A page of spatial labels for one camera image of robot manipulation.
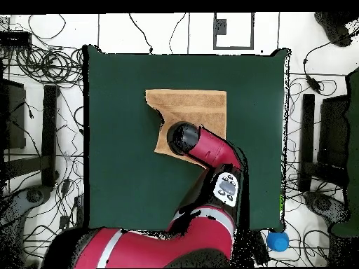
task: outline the dark green tablecloth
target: dark green tablecloth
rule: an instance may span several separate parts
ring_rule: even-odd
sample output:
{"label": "dark green tablecloth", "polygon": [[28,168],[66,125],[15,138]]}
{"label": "dark green tablecloth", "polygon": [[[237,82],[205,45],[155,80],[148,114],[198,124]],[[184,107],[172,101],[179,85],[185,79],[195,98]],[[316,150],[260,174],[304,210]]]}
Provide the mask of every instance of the dark green tablecloth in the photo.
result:
{"label": "dark green tablecloth", "polygon": [[162,230],[202,172],[154,153],[161,117],[146,89],[224,90],[226,138],[248,157],[250,227],[279,223],[286,50],[252,55],[103,54],[89,46],[90,222]]}

